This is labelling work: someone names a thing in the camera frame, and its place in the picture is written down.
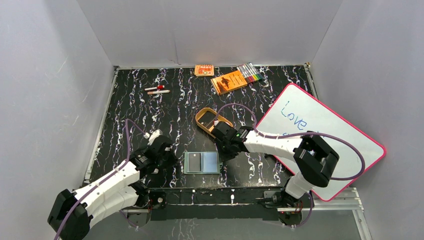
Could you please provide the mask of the mint green card holder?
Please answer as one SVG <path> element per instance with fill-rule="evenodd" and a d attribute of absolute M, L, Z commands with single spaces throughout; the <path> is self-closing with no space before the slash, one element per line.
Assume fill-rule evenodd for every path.
<path fill-rule="evenodd" d="M 188 154 L 189 153 L 201 153 L 201 172 L 189 172 L 188 171 Z M 220 173 L 220 162 L 217 151 L 202 151 L 202 152 L 188 152 L 184 153 L 183 162 L 183 173 L 184 174 L 219 174 Z"/>

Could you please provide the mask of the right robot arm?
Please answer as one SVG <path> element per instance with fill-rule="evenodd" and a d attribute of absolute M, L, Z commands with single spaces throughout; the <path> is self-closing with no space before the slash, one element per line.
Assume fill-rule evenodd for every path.
<path fill-rule="evenodd" d="M 282 202 L 295 207 L 314 187 L 328 186 L 339 155 L 316 132 L 308 131 L 294 137 L 270 135 L 265 137 L 252 127 L 235 129 L 219 121 L 211 130 L 215 145 L 224 161 L 239 153 L 264 153 L 290 160 L 297 164 L 298 172 L 292 176 L 281 193 Z"/>

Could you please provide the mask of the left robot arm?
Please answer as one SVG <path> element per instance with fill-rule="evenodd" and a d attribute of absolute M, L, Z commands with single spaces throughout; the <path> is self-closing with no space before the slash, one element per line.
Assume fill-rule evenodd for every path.
<path fill-rule="evenodd" d="M 95 224 L 122 209 L 151 206 L 150 190 L 138 182 L 177 161 L 172 146 L 171 139 L 156 130 L 145 147 L 103 177 L 77 190 L 61 191 L 47 218 L 55 238 L 82 240 Z"/>

